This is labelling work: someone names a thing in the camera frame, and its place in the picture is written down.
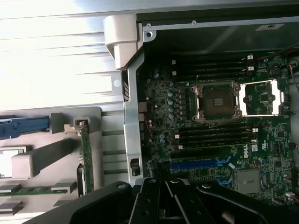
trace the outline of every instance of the ram slot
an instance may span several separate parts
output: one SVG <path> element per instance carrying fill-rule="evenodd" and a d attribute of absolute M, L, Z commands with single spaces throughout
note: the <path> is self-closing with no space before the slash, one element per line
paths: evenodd
<path fill-rule="evenodd" d="M 253 60 L 245 58 L 180 57 L 172 66 L 177 81 L 213 80 L 249 77 L 254 69 Z"/>

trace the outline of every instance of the screw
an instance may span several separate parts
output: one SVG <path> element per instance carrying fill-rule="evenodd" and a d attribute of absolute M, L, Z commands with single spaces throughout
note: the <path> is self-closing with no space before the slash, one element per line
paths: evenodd
<path fill-rule="evenodd" d="M 170 180 L 170 182 L 171 182 L 171 183 L 178 183 L 179 180 L 178 180 L 178 179 L 172 179 L 172 180 Z"/>
<path fill-rule="evenodd" d="M 204 188 L 204 189 L 210 189 L 210 188 L 211 188 L 211 185 L 210 185 L 210 184 L 207 184 L 207 183 L 204 183 L 204 184 L 202 185 L 202 188 Z"/>
<path fill-rule="evenodd" d="M 117 188 L 119 188 L 119 189 L 122 189 L 122 188 L 125 188 L 125 187 L 126 187 L 125 184 L 120 184 L 120 185 L 117 186 Z"/>

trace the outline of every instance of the pcie slot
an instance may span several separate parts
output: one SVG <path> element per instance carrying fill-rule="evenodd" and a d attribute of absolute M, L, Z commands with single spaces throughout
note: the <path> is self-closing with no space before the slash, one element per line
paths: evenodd
<path fill-rule="evenodd" d="M 192 168 L 201 168 L 201 167 L 217 167 L 222 166 L 224 163 L 229 162 L 231 157 L 229 156 L 226 160 L 209 160 L 209 161 L 188 161 L 188 162 L 179 162 L 172 163 L 171 169 L 192 169 Z"/>
<path fill-rule="evenodd" d="M 193 168 L 202 168 L 202 167 L 216 167 L 218 166 L 217 161 L 211 161 L 210 163 L 198 162 L 196 164 L 191 164 L 189 162 L 180 163 L 180 165 L 175 166 L 176 164 L 171 164 L 171 169 L 193 169 Z"/>

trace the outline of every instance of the chip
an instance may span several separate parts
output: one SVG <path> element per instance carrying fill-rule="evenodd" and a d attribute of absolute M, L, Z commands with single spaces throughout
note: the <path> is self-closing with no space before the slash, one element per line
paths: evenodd
<path fill-rule="evenodd" d="M 196 122 L 227 122 L 242 115 L 240 85 L 234 81 L 198 84 L 191 91 L 196 94 Z"/>
<path fill-rule="evenodd" d="M 244 169 L 237 171 L 238 192 L 253 194 L 260 192 L 259 170 Z"/>
<path fill-rule="evenodd" d="M 234 98 L 230 89 L 205 90 L 204 89 L 204 112 L 207 116 L 230 115 L 235 112 Z"/>
<path fill-rule="evenodd" d="M 275 162 L 275 166 L 276 166 L 276 167 L 282 167 L 282 163 L 281 163 L 281 161 L 276 161 L 276 162 Z"/>
<path fill-rule="evenodd" d="M 284 132 L 277 132 L 277 137 L 278 138 L 283 138 L 285 136 Z"/>

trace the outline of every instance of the green circuit board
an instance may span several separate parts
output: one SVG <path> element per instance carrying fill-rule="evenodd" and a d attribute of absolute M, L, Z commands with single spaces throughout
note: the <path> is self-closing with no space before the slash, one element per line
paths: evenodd
<path fill-rule="evenodd" d="M 51 190 L 51 187 L 19 187 L 10 193 L 0 193 L 0 197 L 23 195 L 66 194 L 67 190 Z"/>
<path fill-rule="evenodd" d="M 291 141 L 289 73 L 285 66 L 288 61 L 285 56 L 255 60 L 267 54 L 229 55 L 225 59 L 220 56 L 217 60 L 225 61 L 221 66 L 226 69 L 230 58 L 241 58 L 241 63 L 253 58 L 246 64 L 248 76 L 232 78 L 213 77 L 216 56 L 203 58 L 210 60 L 204 66 L 212 67 L 211 70 L 195 66 L 196 61 L 176 59 L 143 69 L 138 76 L 138 101 L 147 105 L 146 110 L 140 111 L 144 116 L 140 131 L 145 158 L 168 164 L 171 177 L 185 178 L 191 183 L 217 181 L 266 203 L 291 203 L 285 196 L 293 185 L 288 150 Z M 197 72 L 212 75 L 195 75 L 194 79 L 186 80 L 179 76 Z M 246 98 L 240 98 L 239 103 L 227 94 L 232 81 L 237 83 L 237 90 L 245 84 Z M 204 97 L 198 97 L 196 87 Z M 247 116 L 240 116 L 234 105 L 244 102 Z M 199 108 L 204 112 L 196 118 Z M 196 120 L 201 116 L 205 116 L 204 122 Z M 144 175 L 149 176 L 150 167 L 144 170 Z"/>

